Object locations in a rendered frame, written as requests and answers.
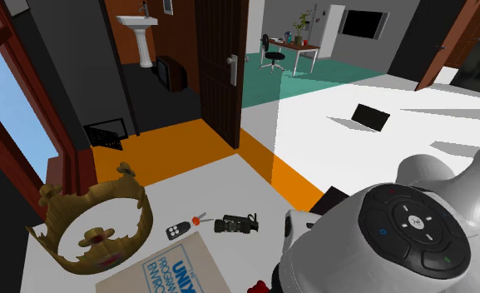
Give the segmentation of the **black flat panel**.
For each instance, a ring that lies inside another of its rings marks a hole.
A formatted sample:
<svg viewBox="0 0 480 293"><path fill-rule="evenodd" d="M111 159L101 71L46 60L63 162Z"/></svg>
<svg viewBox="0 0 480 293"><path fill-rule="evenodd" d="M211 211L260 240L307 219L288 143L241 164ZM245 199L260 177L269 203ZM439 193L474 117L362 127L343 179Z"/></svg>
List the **black flat panel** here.
<svg viewBox="0 0 480 293"><path fill-rule="evenodd" d="M381 112L372 107L359 104L356 107L351 120L375 130L376 132L381 132L389 118L390 115L386 112Z"/></svg>

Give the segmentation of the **beige book with blue print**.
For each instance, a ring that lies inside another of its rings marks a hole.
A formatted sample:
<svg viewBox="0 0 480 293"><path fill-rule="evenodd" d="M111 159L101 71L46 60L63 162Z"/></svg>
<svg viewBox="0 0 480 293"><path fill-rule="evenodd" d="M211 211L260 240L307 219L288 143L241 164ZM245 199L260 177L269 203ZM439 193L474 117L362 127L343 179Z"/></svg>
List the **beige book with blue print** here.
<svg viewBox="0 0 480 293"><path fill-rule="evenodd" d="M231 293L199 232L96 284L96 293Z"/></svg>

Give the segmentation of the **dark brown door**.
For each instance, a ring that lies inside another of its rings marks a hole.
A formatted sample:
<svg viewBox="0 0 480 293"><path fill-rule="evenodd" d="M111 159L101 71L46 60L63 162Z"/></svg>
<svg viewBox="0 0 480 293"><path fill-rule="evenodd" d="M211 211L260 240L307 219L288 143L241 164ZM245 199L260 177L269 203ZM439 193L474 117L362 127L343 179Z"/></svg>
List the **dark brown door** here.
<svg viewBox="0 0 480 293"><path fill-rule="evenodd" d="M240 121L250 0L195 0L203 120L236 149Z"/></svg>

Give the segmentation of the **desk with white legs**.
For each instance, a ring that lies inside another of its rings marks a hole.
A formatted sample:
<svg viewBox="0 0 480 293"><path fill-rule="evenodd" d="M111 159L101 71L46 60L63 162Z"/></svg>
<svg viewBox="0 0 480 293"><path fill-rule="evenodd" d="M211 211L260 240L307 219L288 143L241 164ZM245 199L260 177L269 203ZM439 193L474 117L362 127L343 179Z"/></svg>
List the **desk with white legs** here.
<svg viewBox="0 0 480 293"><path fill-rule="evenodd" d="M301 53L303 53L303 52L313 52L314 53L313 61L312 61L311 66L310 66L310 72L313 71L314 63L315 63L315 60L317 59L317 56L318 56L319 47L308 44L305 40L302 39L302 37L300 35L301 31L303 30L303 28L306 24L306 18L309 15L310 15L310 11L307 10L306 12L300 14L299 22L294 22L293 23L293 27L296 29L296 32L298 33L298 35L294 39L291 38L290 33L287 33L285 35L285 39L270 38L270 47L269 47L270 52L281 52L281 49L283 47L287 48L287 49L294 50L296 52L296 56L295 56L295 60L294 60L293 75L295 75L295 73L296 73L296 69L297 69L297 65L298 65L298 61L299 61L299 56L300 56ZM261 54L260 62L263 62L264 59L267 59L267 58L263 58L262 54Z"/></svg>

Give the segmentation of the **black office chair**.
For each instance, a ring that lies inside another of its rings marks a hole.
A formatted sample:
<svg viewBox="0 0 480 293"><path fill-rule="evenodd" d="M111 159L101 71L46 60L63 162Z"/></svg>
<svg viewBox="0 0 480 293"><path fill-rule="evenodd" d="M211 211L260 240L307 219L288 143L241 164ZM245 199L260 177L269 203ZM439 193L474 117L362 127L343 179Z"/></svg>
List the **black office chair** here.
<svg viewBox="0 0 480 293"><path fill-rule="evenodd" d="M284 71L285 69L281 65L277 64L276 62L284 60L285 55L281 52L270 52L269 51L270 39L269 39L267 34L264 34L260 40L261 40L261 45L262 45L262 57L271 60L270 64L261 65L260 68L270 67L270 69L271 69L270 72L271 73L274 72L274 69L276 67L281 69L282 71Z"/></svg>

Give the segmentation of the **black key fob with keys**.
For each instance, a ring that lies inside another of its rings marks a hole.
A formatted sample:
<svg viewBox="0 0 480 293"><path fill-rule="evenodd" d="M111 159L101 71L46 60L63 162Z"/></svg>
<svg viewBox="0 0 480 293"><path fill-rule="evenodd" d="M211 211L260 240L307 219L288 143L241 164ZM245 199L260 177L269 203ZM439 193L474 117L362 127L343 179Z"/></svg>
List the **black key fob with keys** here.
<svg viewBox="0 0 480 293"><path fill-rule="evenodd" d="M198 226L203 222L211 221L211 219L206 219L206 213L202 213L199 216L194 216L191 221L182 221L176 225L169 226L166 229L166 236L170 241L175 240L179 236L185 234L193 226Z"/></svg>

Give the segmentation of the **white door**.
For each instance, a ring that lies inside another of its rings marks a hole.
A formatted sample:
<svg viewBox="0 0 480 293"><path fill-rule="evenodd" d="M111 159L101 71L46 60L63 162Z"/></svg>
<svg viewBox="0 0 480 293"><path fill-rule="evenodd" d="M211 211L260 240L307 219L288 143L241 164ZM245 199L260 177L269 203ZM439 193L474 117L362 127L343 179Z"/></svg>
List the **white door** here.
<svg viewBox="0 0 480 293"><path fill-rule="evenodd" d="M321 4L316 14L315 32L317 33L318 59L331 58L338 35L339 25L344 13L344 5Z"/></svg>

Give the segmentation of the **reddish brown door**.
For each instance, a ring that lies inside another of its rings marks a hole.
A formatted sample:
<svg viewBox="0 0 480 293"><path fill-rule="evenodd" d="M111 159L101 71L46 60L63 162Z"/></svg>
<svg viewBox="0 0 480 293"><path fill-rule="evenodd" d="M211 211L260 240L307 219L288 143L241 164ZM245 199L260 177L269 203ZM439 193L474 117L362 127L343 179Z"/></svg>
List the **reddish brown door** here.
<svg viewBox="0 0 480 293"><path fill-rule="evenodd" d="M438 46L436 55L414 91L433 84L447 60L453 55L453 51L456 51L457 58L460 58L465 47L476 42L480 42L480 0L465 0L455 22Z"/></svg>

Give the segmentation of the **dark brown box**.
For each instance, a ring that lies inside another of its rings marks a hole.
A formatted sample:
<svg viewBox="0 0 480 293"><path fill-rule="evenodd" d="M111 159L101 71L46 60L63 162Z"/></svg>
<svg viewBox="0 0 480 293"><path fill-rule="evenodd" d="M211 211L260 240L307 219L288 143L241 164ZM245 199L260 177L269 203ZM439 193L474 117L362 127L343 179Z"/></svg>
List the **dark brown box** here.
<svg viewBox="0 0 480 293"><path fill-rule="evenodd" d="M187 87L186 70L172 57L157 56L156 67L159 82L169 92L181 92Z"/></svg>

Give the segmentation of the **black framed panel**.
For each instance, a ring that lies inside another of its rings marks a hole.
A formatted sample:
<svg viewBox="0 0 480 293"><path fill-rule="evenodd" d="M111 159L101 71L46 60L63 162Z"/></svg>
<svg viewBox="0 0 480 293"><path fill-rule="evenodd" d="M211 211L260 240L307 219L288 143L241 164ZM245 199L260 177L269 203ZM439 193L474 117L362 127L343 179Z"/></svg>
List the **black framed panel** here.
<svg viewBox="0 0 480 293"><path fill-rule="evenodd" d="M92 147L122 151L121 141L129 137L123 118L84 125L83 129Z"/></svg>

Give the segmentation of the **red-framed window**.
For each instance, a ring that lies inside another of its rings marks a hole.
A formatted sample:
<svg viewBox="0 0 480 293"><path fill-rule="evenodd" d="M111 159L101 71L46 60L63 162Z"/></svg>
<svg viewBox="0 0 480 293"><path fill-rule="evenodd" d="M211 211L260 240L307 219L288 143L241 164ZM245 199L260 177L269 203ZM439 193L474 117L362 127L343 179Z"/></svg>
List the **red-framed window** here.
<svg viewBox="0 0 480 293"><path fill-rule="evenodd" d="M0 207L44 221L40 188L81 195L96 183L92 148L29 11L0 0Z"/></svg>

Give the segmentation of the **black camcorder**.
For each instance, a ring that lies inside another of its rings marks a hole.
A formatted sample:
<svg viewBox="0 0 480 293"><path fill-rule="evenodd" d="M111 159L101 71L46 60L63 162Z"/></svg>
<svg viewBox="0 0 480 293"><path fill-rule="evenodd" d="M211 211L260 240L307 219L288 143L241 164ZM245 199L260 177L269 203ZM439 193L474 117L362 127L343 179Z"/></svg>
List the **black camcorder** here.
<svg viewBox="0 0 480 293"><path fill-rule="evenodd" d="M215 220L214 232L241 232L250 234L251 231L259 230L257 214L249 214L247 217L224 215L222 219Z"/></svg>

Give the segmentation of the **wall television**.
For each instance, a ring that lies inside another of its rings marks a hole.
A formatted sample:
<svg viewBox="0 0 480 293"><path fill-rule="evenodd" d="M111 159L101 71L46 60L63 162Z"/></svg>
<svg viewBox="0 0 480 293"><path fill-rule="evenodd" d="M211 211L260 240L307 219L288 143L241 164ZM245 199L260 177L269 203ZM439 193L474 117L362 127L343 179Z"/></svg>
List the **wall television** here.
<svg viewBox="0 0 480 293"><path fill-rule="evenodd" d="M378 40L388 16L388 12L344 10L339 34Z"/></svg>

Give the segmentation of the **white pedestal sink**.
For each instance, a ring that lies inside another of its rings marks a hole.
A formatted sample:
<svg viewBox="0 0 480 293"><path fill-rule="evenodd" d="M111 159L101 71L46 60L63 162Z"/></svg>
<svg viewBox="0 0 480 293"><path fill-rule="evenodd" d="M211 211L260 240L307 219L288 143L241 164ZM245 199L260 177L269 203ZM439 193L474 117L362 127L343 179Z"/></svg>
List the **white pedestal sink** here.
<svg viewBox="0 0 480 293"><path fill-rule="evenodd" d="M140 55L140 66L143 68L153 67L149 49L146 40L146 29L158 24L158 20L150 16L148 5L143 0L139 8L140 12L144 12L144 16L116 16L117 21L130 28L136 36L138 52Z"/></svg>

